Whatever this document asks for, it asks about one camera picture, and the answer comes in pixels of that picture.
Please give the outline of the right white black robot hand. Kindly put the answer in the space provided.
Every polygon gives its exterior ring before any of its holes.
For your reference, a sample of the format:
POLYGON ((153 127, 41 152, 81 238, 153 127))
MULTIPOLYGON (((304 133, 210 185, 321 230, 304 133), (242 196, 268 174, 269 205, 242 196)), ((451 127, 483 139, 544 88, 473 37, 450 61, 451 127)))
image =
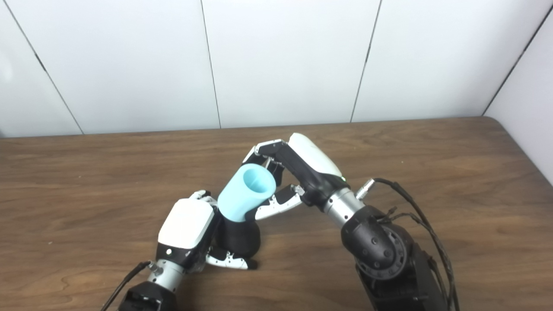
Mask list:
POLYGON ((288 141, 269 140, 251 148, 242 161, 243 165, 266 164, 265 168, 276 185, 282 185, 284 171, 289 171, 298 181, 245 213, 245 220, 254 221, 272 217, 304 203, 320 210, 336 197, 351 189, 337 165, 307 136, 293 133, 288 141))

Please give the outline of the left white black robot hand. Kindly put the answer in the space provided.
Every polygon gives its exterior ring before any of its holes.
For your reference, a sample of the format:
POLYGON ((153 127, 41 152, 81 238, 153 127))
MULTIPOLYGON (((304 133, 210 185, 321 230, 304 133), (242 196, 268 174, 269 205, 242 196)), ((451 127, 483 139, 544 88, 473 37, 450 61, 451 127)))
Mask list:
POLYGON ((158 234, 156 265, 174 264, 184 274, 201 272, 206 264, 237 270, 256 270, 257 262, 214 243, 222 225, 219 205, 207 190, 179 199, 158 234))

